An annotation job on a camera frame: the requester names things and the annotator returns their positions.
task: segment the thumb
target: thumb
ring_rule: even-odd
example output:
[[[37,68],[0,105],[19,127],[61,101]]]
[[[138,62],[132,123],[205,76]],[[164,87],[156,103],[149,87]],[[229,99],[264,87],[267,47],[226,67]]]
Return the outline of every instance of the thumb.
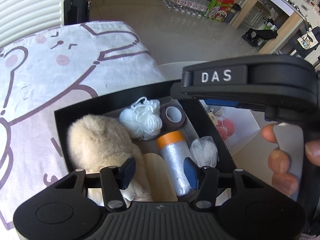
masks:
[[[320,166],[320,140],[306,143],[306,155],[312,164]]]

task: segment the white cardboard core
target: white cardboard core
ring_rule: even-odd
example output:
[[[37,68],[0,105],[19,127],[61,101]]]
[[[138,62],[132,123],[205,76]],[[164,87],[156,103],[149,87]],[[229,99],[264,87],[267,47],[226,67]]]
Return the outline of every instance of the white cardboard core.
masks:
[[[174,106],[169,106],[165,111],[165,115],[171,122],[180,122],[182,119],[180,110]]]

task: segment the black box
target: black box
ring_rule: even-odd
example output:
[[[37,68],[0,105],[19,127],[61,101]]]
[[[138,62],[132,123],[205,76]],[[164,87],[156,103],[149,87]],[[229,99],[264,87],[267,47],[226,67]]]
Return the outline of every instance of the black box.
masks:
[[[176,101],[171,98],[170,89],[171,86],[178,81],[179,80],[167,81],[122,90],[112,94],[92,98],[87,101],[83,101],[55,111],[54,116],[58,136],[68,171],[71,172],[75,169],[70,162],[67,147],[67,131],[73,122],[87,114],[118,117],[123,108],[129,107],[140,97],[158,99],[160,104],[165,104],[169,101]],[[182,132],[186,137],[188,146],[190,146],[193,139],[195,139],[197,136],[199,138],[203,136],[211,136],[218,149],[219,162],[217,162],[216,168],[220,172],[232,173],[236,166],[227,147],[220,138],[215,125],[212,123],[201,103],[195,99],[183,99],[178,100],[178,102],[186,114],[186,121],[182,127]],[[159,136],[167,132],[170,131],[162,131]],[[133,140],[133,142],[140,147],[142,153],[147,153],[150,152],[149,149],[155,148],[154,145],[151,145],[152,143],[155,144],[155,139],[153,140],[153,142],[136,140]]]

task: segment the white yarn ball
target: white yarn ball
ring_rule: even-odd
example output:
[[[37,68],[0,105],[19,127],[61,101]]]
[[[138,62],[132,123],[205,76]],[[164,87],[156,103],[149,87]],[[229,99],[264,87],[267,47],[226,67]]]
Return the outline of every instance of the white yarn ball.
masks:
[[[139,98],[121,112],[119,122],[126,127],[132,139],[150,140],[156,137],[162,127],[159,100]]]

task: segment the ribbed black surface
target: ribbed black surface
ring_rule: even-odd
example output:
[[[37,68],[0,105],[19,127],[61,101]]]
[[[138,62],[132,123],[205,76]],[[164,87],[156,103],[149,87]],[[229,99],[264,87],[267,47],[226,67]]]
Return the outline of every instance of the ribbed black surface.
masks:
[[[109,214],[87,240],[232,240],[209,213],[196,212],[188,203],[134,202],[125,212]]]

